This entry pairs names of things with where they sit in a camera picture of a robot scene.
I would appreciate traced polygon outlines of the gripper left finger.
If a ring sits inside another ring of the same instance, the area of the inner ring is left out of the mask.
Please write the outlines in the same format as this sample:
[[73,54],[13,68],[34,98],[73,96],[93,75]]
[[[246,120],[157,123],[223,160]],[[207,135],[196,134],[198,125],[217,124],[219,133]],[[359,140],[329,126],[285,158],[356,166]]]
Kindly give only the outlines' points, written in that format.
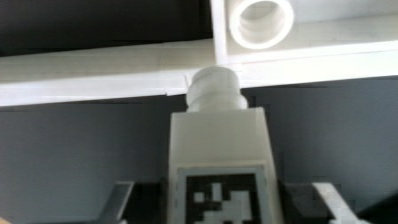
[[123,218],[123,214],[127,210],[134,186],[136,183],[132,181],[116,183],[100,216],[89,224],[128,224],[128,221]]

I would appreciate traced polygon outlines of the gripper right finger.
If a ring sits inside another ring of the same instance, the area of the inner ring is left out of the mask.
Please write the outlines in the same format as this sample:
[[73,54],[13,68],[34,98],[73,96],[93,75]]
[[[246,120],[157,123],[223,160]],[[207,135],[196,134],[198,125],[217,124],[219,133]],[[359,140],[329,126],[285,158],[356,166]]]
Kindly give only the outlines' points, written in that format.
[[313,186],[333,213],[329,224],[368,224],[368,221],[358,217],[349,207],[335,185],[331,183],[319,182]]

